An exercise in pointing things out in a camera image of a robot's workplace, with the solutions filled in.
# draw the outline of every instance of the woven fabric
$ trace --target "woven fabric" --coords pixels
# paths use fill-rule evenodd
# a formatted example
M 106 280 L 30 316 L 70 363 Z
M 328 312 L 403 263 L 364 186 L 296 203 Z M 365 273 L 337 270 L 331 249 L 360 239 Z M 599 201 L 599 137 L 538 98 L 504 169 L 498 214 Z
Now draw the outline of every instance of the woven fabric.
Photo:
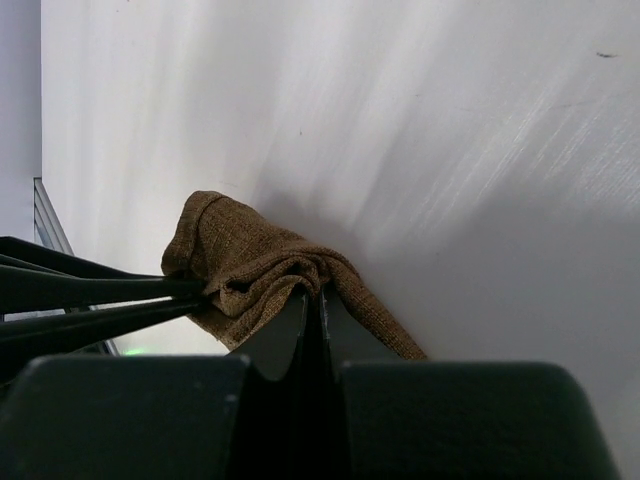
M 213 308 L 191 319 L 230 350 L 274 318 L 296 285 L 317 298 L 333 281 L 349 313 L 376 338 L 403 358 L 425 358 L 344 256 L 217 192 L 189 197 L 162 271 L 206 281 Z

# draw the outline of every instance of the brown fabric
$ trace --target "brown fabric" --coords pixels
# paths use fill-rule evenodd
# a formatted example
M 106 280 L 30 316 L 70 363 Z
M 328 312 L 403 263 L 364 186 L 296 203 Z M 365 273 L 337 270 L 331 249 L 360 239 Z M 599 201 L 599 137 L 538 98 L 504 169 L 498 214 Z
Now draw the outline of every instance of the brown fabric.
M 425 358 L 346 258 L 217 192 L 189 197 L 162 271 L 206 280 L 204 293 L 215 308 L 192 320 L 231 350 L 274 318 L 296 285 L 315 297 L 333 280 L 349 313 L 367 330 L 403 358 Z

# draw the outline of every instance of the crumpled cloth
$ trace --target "crumpled cloth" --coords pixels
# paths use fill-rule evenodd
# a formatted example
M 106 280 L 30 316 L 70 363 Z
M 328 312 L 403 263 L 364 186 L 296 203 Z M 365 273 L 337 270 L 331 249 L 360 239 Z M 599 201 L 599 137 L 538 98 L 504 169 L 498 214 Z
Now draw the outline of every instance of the crumpled cloth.
M 206 281 L 214 308 L 190 318 L 230 350 L 273 319 L 296 285 L 317 298 L 332 281 L 351 316 L 383 344 L 406 359 L 426 358 L 344 256 L 217 192 L 189 197 L 162 271 Z

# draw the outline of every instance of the white background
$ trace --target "white background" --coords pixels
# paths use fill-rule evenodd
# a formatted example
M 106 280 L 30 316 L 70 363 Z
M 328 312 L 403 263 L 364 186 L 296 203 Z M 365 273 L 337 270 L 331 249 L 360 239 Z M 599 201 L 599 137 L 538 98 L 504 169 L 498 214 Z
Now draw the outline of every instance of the white background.
M 0 236 L 34 240 L 40 118 L 40 2 L 0 0 Z
M 640 478 L 640 2 L 44 0 L 42 23 L 77 254 L 159 273 L 187 196 L 224 192 L 345 253 L 433 358 L 567 367 Z M 121 344 L 219 351 L 186 320 Z

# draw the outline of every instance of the black plastic part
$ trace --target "black plastic part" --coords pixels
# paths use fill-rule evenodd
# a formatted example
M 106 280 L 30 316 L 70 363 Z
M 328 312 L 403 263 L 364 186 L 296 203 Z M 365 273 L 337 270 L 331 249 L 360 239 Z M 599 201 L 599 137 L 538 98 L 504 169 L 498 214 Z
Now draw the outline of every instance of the black plastic part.
M 0 323 L 1 381 L 34 356 L 209 308 L 200 282 L 131 276 L 54 253 L 0 239 L 0 314 L 72 312 Z M 164 296 L 174 298 L 74 311 Z M 618 478 L 566 372 L 402 361 L 331 286 L 320 299 L 294 292 L 226 358 L 35 360 L 0 411 L 2 479 L 257 475 Z
M 171 278 L 84 279 L 0 266 L 0 289 L 0 313 L 19 313 L 53 310 L 61 301 L 68 308 L 196 295 L 203 283 Z
M 342 371 L 350 478 L 615 479 L 580 387 L 545 364 Z
M 232 357 L 37 360 L 0 417 L 0 478 L 239 474 L 251 462 L 235 445 L 249 377 Z
M 116 270 L 115 268 L 105 267 L 98 263 L 56 252 L 14 237 L 0 237 L 0 254 L 79 278 L 103 278 L 111 280 L 155 278 L 148 275 L 135 275 Z
M 35 357 L 73 352 L 205 308 L 200 298 L 174 299 L 2 323 L 0 383 L 11 380 Z

